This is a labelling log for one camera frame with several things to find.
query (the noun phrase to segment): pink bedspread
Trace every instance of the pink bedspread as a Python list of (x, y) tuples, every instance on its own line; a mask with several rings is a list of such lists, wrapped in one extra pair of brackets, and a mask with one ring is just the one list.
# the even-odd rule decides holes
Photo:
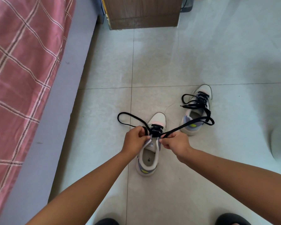
[(75, 0), (0, 0), (0, 213), (38, 127), (74, 8)]

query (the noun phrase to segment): wooden cabinet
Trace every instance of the wooden cabinet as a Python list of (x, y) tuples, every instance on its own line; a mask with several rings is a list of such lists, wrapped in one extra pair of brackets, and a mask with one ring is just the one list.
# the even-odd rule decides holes
[(110, 29), (177, 26), (182, 0), (102, 0)]

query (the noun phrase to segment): black shoelace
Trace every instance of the black shoelace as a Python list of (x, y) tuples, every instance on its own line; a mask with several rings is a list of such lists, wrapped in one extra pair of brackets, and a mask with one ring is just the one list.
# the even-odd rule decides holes
[[(193, 97), (195, 97), (197, 99), (196, 100), (191, 100), (189, 102), (185, 102), (184, 101), (184, 96), (186, 96), (186, 95), (193, 96)], [(148, 132), (150, 133), (150, 135), (152, 135), (152, 137), (161, 137), (162, 135), (165, 134), (165, 136), (163, 138), (167, 138), (171, 133), (176, 132), (179, 129), (182, 129), (182, 128), (188, 126), (188, 125), (194, 124), (194, 123), (199, 122), (199, 121), (204, 122), (207, 125), (214, 125), (214, 120), (210, 117), (211, 112), (207, 108), (208, 98), (209, 98), (209, 95), (207, 95), (206, 93), (201, 92), (201, 91), (199, 91), (197, 95), (184, 94), (181, 99), (182, 99), (182, 102), (184, 104), (186, 104), (186, 105), (183, 105), (182, 106), (183, 108), (193, 109), (193, 110), (195, 110), (195, 109), (203, 109), (206, 112), (207, 116), (195, 118), (193, 120), (190, 120), (190, 121), (184, 123), (183, 125), (181, 125), (181, 126), (179, 126), (177, 128), (174, 128), (174, 129), (172, 129), (172, 130), (170, 130), (168, 132), (164, 132), (164, 133), (162, 132), (163, 127), (161, 125), (153, 124), (152, 127), (150, 128), (144, 120), (140, 119), (139, 117), (137, 117), (137, 116), (135, 116), (135, 115), (133, 115), (131, 113), (121, 112), (121, 113), (118, 114), (117, 119), (118, 119), (118, 121), (121, 124), (129, 125), (131, 127), (135, 127), (135, 126), (130, 125), (130, 124), (122, 123), (119, 120), (120, 115), (127, 114), (127, 115), (129, 115), (129, 116), (139, 120), (141, 123), (143, 123), (145, 125), (145, 126), (143, 126), (143, 128), (145, 130), (145, 135), (148, 135)]]

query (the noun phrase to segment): person's left hand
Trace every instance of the person's left hand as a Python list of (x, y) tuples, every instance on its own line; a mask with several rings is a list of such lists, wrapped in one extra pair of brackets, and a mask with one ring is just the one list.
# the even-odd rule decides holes
[(145, 136), (145, 130), (141, 126), (137, 126), (126, 133), (122, 153), (133, 159), (141, 150), (146, 140), (150, 136)]

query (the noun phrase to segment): floor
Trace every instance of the floor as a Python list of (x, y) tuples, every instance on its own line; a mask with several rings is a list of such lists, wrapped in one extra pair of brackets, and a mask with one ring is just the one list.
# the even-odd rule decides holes
[[(181, 96), (202, 83), (213, 90), (215, 125), (190, 144), (281, 173), (270, 153), (270, 132), (281, 122), (281, 0), (196, 0), (178, 27), (97, 26), (53, 195), (121, 150), (129, 127), (118, 123), (119, 112), (149, 120), (161, 111), (172, 129), (185, 112)], [(212, 225), (224, 212), (269, 224), (162, 149), (155, 174), (140, 176), (134, 159), (87, 224), (112, 217), (121, 225)]]

